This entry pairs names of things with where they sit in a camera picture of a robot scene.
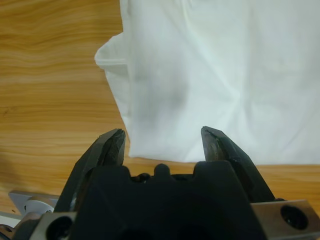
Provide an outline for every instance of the white towel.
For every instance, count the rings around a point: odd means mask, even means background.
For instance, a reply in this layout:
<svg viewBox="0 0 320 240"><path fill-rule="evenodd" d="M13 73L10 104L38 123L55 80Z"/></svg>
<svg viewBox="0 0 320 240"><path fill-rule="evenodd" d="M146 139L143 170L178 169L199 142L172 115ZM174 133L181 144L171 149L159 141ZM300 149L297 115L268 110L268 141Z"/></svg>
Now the white towel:
<svg viewBox="0 0 320 240"><path fill-rule="evenodd" d="M222 130L255 164L320 163L319 0L120 0L96 53L131 157L203 161Z"/></svg>

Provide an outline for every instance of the wood grain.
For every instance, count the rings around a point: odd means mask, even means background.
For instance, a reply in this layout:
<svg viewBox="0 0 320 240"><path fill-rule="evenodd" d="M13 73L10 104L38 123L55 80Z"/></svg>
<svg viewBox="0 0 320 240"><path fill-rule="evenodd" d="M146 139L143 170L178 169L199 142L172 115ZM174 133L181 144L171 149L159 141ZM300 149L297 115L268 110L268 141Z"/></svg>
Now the wood grain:
<svg viewBox="0 0 320 240"><path fill-rule="evenodd" d="M0 1L0 211L12 190L59 195L101 134L124 128L97 49L122 31L118 0ZM128 157L133 175L159 161ZM167 163L172 173L193 164ZM277 197L308 199L320 214L320 166L259 166Z"/></svg>

